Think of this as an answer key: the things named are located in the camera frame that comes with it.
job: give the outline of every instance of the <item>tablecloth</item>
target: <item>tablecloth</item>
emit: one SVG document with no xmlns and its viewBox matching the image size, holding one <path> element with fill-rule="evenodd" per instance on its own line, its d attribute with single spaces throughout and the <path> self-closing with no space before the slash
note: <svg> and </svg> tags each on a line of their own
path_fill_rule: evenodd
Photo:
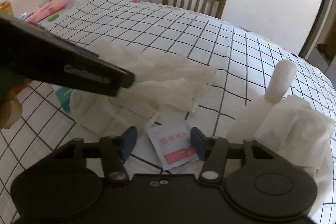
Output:
<svg viewBox="0 0 336 224">
<path fill-rule="evenodd" d="M 81 0 L 61 12 L 57 20 L 45 20 L 42 25 L 80 47 L 103 39 L 146 52 L 181 54 L 218 68 L 215 84 L 200 98 L 196 112 L 178 112 L 167 107 L 156 124 L 183 118 L 207 136 L 225 137 L 247 101 L 265 93 L 274 66 L 283 59 L 295 62 L 298 69 L 285 96 L 296 94 L 316 110 L 336 119 L 336 92 L 320 70 L 262 36 L 219 19 L 152 3 Z M 51 85 L 33 81 L 18 94 L 18 99 L 23 106 L 22 117 L 0 134 L 0 224 L 10 224 L 19 217 L 9 194 L 19 173 L 72 138 L 97 141 L 97 137 L 64 112 Z M 330 146 L 336 162 L 335 133 Z M 202 164 L 198 160 L 182 172 L 198 176 Z M 88 159 L 88 167 L 102 176 L 99 160 Z M 165 173 L 147 136 L 138 140 L 125 168 L 130 175 Z M 314 216 L 315 222 L 336 221 L 335 189 L 336 185 Z"/>
</svg>

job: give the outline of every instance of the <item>white grid tablecloth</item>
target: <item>white grid tablecloth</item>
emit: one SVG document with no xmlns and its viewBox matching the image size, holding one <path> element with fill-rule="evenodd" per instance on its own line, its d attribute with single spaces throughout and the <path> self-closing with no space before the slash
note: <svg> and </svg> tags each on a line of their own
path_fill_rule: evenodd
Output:
<svg viewBox="0 0 336 224">
<path fill-rule="evenodd" d="M 164 5 L 85 0 L 63 11 L 57 20 L 44 21 L 42 25 L 80 47 L 104 39 L 146 52 L 181 54 L 218 68 L 215 84 L 200 99 L 196 112 L 166 108 L 156 124 L 182 117 L 207 136 L 225 137 L 241 107 L 265 93 L 275 65 L 283 59 L 295 62 L 298 69 L 285 96 L 296 94 L 314 109 L 336 119 L 336 92 L 320 70 L 228 22 Z M 19 173 L 72 138 L 97 141 L 96 136 L 62 110 L 51 85 L 33 81 L 19 93 L 18 99 L 23 106 L 22 117 L 11 129 L 0 131 L 0 224 L 10 224 L 19 217 L 9 194 L 11 183 Z M 335 133 L 330 145 L 335 161 Z M 102 175 L 96 159 L 89 159 L 88 167 Z M 183 173 L 198 175 L 201 167 L 202 162 L 196 161 Z M 130 175 L 165 173 L 147 136 L 138 140 L 125 168 Z M 335 188 L 336 185 L 314 216 L 315 222 L 335 223 Z"/>
</svg>

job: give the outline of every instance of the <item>white gauze cloth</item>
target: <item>white gauze cloth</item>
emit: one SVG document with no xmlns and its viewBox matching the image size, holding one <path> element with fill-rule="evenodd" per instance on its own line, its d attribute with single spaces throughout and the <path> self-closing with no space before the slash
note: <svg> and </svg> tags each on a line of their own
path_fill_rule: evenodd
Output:
<svg viewBox="0 0 336 224">
<path fill-rule="evenodd" d="M 289 95 L 271 108 L 253 136 L 313 177 L 318 194 L 310 216 L 322 205 L 332 187 L 333 160 L 329 141 L 334 128 L 334 120 L 312 109 L 304 99 Z"/>
<path fill-rule="evenodd" d="M 135 84 L 121 88 L 117 97 L 72 92 L 71 116 L 98 137 L 119 136 L 129 126 L 144 134 L 166 105 L 194 112 L 197 98 L 211 87 L 216 74 L 216 68 L 175 54 L 141 52 L 104 41 L 95 41 L 87 49 L 136 77 Z"/>
</svg>

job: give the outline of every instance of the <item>yellow container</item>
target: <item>yellow container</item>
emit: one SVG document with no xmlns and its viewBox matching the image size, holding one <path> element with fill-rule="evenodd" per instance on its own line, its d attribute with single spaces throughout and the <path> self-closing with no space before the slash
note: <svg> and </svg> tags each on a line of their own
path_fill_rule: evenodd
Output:
<svg viewBox="0 0 336 224">
<path fill-rule="evenodd" d="M 12 5 L 11 3 L 6 0 L 3 3 L 0 3 L 0 11 L 9 14 L 9 15 L 13 15 L 13 10 L 12 10 Z"/>
</svg>

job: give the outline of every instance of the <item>finger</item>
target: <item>finger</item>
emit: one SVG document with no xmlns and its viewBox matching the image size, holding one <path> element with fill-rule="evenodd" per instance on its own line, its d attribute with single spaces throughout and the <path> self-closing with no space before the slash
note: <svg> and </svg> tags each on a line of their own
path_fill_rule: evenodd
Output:
<svg viewBox="0 0 336 224">
<path fill-rule="evenodd" d="M 0 128 L 10 128 L 22 114 L 22 105 L 16 98 L 14 92 L 7 95 L 8 101 L 0 108 Z"/>
</svg>

